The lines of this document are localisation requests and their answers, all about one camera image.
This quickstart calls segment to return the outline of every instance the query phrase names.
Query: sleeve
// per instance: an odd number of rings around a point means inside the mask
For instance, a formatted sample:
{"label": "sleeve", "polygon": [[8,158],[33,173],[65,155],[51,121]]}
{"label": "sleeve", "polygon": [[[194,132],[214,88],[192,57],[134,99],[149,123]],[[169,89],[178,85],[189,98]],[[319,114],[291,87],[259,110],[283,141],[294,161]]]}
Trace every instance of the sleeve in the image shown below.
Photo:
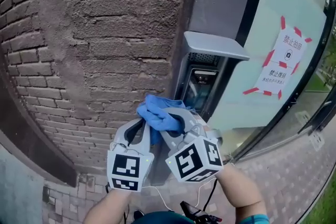
{"label": "sleeve", "polygon": [[242,220],[239,224],[269,224],[266,215],[254,215]]}

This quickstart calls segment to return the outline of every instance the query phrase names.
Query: black cable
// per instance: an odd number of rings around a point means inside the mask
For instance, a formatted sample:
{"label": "black cable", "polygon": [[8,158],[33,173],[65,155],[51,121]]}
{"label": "black cable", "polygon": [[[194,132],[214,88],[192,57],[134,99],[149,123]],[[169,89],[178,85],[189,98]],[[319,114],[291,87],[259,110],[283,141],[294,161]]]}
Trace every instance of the black cable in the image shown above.
{"label": "black cable", "polygon": [[109,186],[110,186],[110,183],[107,183],[106,186],[105,186],[106,193],[109,193]]}
{"label": "black cable", "polygon": [[214,191],[215,191],[215,188],[216,188],[216,185],[217,185],[217,181],[218,181],[218,180],[215,180],[215,182],[214,182],[214,187],[212,188],[212,191],[211,191],[211,193],[210,193],[210,195],[209,195],[208,201],[206,201],[206,203],[205,203],[205,205],[204,205],[204,207],[203,207],[203,211],[205,211],[205,209],[206,209],[208,203],[210,202],[210,199],[211,199],[211,197],[212,197],[212,194],[213,194]]}
{"label": "black cable", "polygon": [[127,215],[124,212],[124,224],[126,224],[129,213],[130,213],[130,205],[127,205]]}

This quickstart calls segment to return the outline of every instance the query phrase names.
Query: grass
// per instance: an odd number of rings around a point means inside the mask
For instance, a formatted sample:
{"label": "grass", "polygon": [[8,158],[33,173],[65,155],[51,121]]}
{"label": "grass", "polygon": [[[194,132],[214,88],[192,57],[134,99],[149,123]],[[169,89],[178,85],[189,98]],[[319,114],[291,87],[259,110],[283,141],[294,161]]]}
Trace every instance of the grass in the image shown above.
{"label": "grass", "polygon": [[332,175],[324,193],[302,224],[336,223],[336,173]]}
{"label": "grass", "polygon": [[311,77],[307,85],[308,91],[330,91],[328,87],[324,86],[324,82],[316,73]]}

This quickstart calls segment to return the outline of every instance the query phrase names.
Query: pavement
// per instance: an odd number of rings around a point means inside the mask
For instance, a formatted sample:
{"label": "pavement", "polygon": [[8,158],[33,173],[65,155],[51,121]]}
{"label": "pavement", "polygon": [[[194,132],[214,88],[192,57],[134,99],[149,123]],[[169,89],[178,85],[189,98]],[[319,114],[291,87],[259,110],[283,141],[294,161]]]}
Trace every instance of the pavement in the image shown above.
{"label": "pavement", "polygon": [[[320,147],[314,147],[305,135],[277,150],[236,165],[259,186],[271,223],[297,222],[318,196],[336,163],[335,127],[336,118],[320,133],[325,140]],[[200,208],[204,206],[213,182],[200,189]],[[105,176],[90,174],[81,174],[76,188],[45,182],[43,224],[82,223],[88,210],[105,196],[106,183]],[[197,193],[202,184],[178,183],[171,176],[158,190],[169,208],[182,213],[180,202],[197,204]],[[132,195],[128,223],[133,221],[132,213],[137,209],[145,213],[167,210],[155,188],[143,188],[141,193]],[[223,218],[224,223],[235,223],[234,208],[219,185],[207,211]]]}

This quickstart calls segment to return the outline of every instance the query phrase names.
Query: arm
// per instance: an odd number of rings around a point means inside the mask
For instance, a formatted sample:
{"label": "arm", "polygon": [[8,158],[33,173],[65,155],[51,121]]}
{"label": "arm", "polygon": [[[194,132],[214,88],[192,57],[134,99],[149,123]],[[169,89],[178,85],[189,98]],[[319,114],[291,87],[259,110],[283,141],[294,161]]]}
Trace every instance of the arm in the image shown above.
{"label": "arm", "polygon": [[84,224],[119,224],[130,201],[131,192],[113,189],[103,200],[92,207]]}
{"label": "arm", "polygon": [[236,221],[257,215],[266,215],[266,207],[257,185],[232,164],[224,166],[224,170],[216,177],[230,204],[236,208]]}

